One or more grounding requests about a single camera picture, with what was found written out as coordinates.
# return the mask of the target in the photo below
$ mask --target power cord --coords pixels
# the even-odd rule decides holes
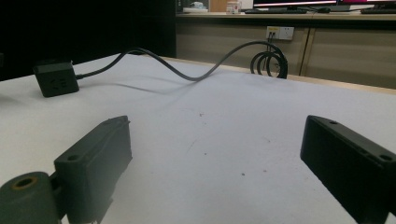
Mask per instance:
[[[166,62],[164,59],[162,59],[160,56],[152,53],[151,51],[147,50],[147,49],[141,49],[141,48],[133,48],[133,49],[128,49],[126,51],[124,51],[123,53],[121,53],[112,63],[110,63],[109,65],[107,65],[104,68],[101,68],[99,70],[87,73],[87,74],[82,74],[82,75],[76,75],[76,79],[83,79],[84,77],[92,77],[95,75],[98,75],[100,73],[105,72],[106,70],[108,70],[109,68],[111,68],[112,66],[114,66],[117,62],[119,62],[126,54],[128,53],[140,53],[140,54],[147,54],[149,56],[151,56],[152,58],[154,58],[155,60],[157,60],[158,62],[162,63],[165,67],[167,67],[168,69],[170,69],[172,72],[174,72],[176,75],[187,79],[189,81],[201,81],[207,77],[209,77],[225,60],[227,60],[232,54],[234,54],[235,52],[237,52],[238,50],[247,47],[247,46],[252,46],[252,45],[264,45],[267,46],[267,49],[273,49],[274,51],[265,51],[265,52],[261,52],[258,53],[257,55],[255,55],[252,59],[252,61],[250,62],[250,72],[252,74],[254,73],[254,65],[256,64],[256,68],[257,68],[257,72],[258,74],[262,74],[261,72],[261,68],[262,68],[262,62],[265,62],[267,60],[271,60],[271,59],[276,59],[278,66],[279,66],[279,74],[276,77],[279,78],[287,78],[288,76],[288,61],[285,57],[285,55],[283,54],[283,52],[280,50],[280,48],[278,48],[276,45],[269,43],[267,41],[252,41],[252,42],[248,42],[246,44],[240,45],[238,47],[236,47],[235,49],[232,49],[229,53],[227,53],[218,63],[216,63],[209,71],[207,71],[205,74],[201,75],[200,77],[189,77],[183,73],[181,73],[180,71],[178,71],[174,66],[172,66],[171,64],[169,64],[168,62]],[[266,67],[266,71],[268,76],[272,76],[271,71],[269,69],[269,63],[267,63]]]

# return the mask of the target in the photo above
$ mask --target black cable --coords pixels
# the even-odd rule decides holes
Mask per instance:
[[[128,53],[144,53],[147,54],[149,56],[151,56],[152,58],[154,58],[155,60],[157,60],[158,62],[162,63],[165,67],[167,67],[168,69],[170,69],[172,72],[174,72],[175,74],[177,74],[178,76],[187,79],[189,81],[201,81],[207,77],[210,76],[210,74],[213,73],[213,71],[215,71],[225,60],[227,60],[232,54],[234,54],[235,52],[237,52],[238,50],[247,47],[247,46],[251,46],[251,45],[264,45],[264,46],[269,46],[271,47],[271,49],[273,49],[273,52],[268,52],[265,54],[258,54],[261,56],[255,56],[253,57],[253,60],[250,63],[250,72],[252,74],[254,74],[254,69],[252,69],[252,66],[254,66],[253,64],[256,63],[256,60],[258,60],[258,64],[260,64],[262,62],[263,59],[267,58],[267,57],[274,57],[278,60],[279,63],[279,67],[280,67],[280,71],[279,75],[277,77],[279,78],[287,78],[288,76],[288,61],[286,60],[285,55],[282,53],[282,51],[280,50],[280,48],[278,48],[277,46],[275,46],[274,44],[268,43],[266,41],[252,41],[252,42],[248,42],[246,44],[240,45],[238,47],[236,47],[235,49],[231,50],[229,53],[227,53],[218,63],[216,63],[209,71],[207,71],[205,74],[203,74],[200,77],[189,77],[187,75],[184,75],[183,73],[179,72],[175,67],[173,67],[171,64],[167,63],[164,59],[162,59],[161,57],[159,57],[158,55],[152,53],[149,50],[146,49],[141,49],[141,48],[133,48],[133,49],[128,49],[125,52],[123,52],[122,54],[120,54],[112,63],[110,63],[109,65],[107,65],[106,67],[99,69],[97,71],[94,72],[90,72],[88,74],[83,74],[83,75],[76,75],[76,79],[83,79],[84,77],[92,77],[95,75],[98,75],[100,73],[105,72],[107,69],[111,68],[112,66],[114,66],[119,60],[121,60],[123,58],[123,56],[125,56]],[[271,72],[267,70],[267,74],[269,76],[271,76]]]

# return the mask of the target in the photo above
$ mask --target white tabletop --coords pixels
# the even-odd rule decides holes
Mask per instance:
[[[208,70],[172,64],[192,76]],[[223,69],[191,83],[131,55],[79,86],[44,98],[34,76],[0,83],[0,184],[53,173],[53,161],[97,124],[127,115],[134,158],[103,223],[354,223],[300,160],[307,115],[396,153],[396,95]]]

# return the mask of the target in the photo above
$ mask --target wall socket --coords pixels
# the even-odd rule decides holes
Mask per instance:
[[[294,27],[267,26],[266,38],[292,40]]]

